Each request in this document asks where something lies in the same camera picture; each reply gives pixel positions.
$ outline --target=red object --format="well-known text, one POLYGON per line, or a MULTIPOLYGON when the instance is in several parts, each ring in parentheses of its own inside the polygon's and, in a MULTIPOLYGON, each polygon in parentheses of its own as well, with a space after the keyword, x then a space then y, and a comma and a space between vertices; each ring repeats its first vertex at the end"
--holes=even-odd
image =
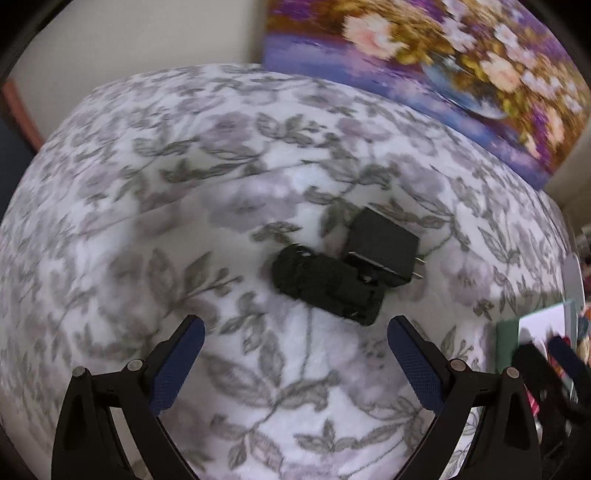
POLYGON ((10 111, 18 127, 21 129, 23 136, 27 139, 29 145, 35 151, 35 153, 38 152, 45 141, 41 137, 35 122, 29 116, 27 109, 22 103, 14 81, 8 79, 3 85, 1 92, 2 96, 4 97, 4 101, 8 105, 8 110, 10 111))
POLYGON ((527 399, 530 401, 531 412, 534 414, 534 417, 536 417, 538 413, 540 413, 540 406, 538 405, 530 391, 527 390, 527 388, 525 389, 525 391, 527 392, 527 399))
MULTIPOLYGON (((571 341, 570 341, 570 338, 569 337, 563 337, 562 340, 568 346, 571 346, 571 341)), ((556 372, 556 375, 558 375, 560 378, 566 377, 566 372, 560 366, 560 364, 556 361, 556 359, 552 355, 550 355, 550 353, 548 353, 548 362, 550 363, 550 366, 556 372)))

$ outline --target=wall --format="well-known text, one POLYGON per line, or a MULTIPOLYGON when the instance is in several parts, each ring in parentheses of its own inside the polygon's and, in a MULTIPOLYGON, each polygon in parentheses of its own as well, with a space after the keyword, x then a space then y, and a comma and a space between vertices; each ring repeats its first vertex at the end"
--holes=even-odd
POLYGON ((128 75, 260 58, 266 0, 74 0, 12 72, 47 138, 95 87, 128 75))
POLYGON ((591 123, 545 190, 576 232, 591 223, 591 123))

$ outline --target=white blanket with gray leaves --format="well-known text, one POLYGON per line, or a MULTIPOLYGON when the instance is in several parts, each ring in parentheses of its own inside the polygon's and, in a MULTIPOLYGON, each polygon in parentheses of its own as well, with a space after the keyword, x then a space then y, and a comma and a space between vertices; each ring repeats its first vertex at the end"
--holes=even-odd
POLYGON ((161 418, 207 480, 391 479, 431 416, 388 320, 490 369, 491 326, 561 298, 569 249, 544 193, 440 122, 238 65, 96 89, 36 156, 0 235, 0 388, 21 435, 49 459, 72 368, 119 370, 195 313, 206 344, 161 418), (273 289, 276 252, 336 255, 365 205, 417 234, 426 261, 373 327, 273 289))

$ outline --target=purple flower painting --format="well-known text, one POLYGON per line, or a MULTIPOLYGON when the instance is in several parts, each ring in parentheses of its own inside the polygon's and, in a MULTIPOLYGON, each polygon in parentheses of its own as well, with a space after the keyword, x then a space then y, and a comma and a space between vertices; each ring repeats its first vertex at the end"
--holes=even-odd
POLYGON ((535 188, 589 119, 591 92, 576 65, 516 0, 271 0, 269 12, 268 70, 406 104, 535 188))

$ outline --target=screw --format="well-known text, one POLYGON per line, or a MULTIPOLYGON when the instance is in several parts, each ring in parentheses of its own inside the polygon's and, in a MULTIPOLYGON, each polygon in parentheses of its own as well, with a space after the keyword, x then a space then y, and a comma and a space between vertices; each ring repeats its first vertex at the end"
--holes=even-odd
POLYGON ((466 369, 466 364, 458 358, 453 359, 449 364, 456 372, 463 372, 466 369))
POLYGON ((82 375, 86 373, 86 368, 84 367, 76 367, 72 370, 72 376, 76 378, 80 378, 82 375))
POLYGON ((130 372, 137 372, 144 366, 144 363, 139 359, 136 358, 127 364, 127 370, 130 372))
POLYGON ((507 369, 507 375, 511 378, 519 378, 519 370, 517 370, 515 367, 509 367, 507 369))

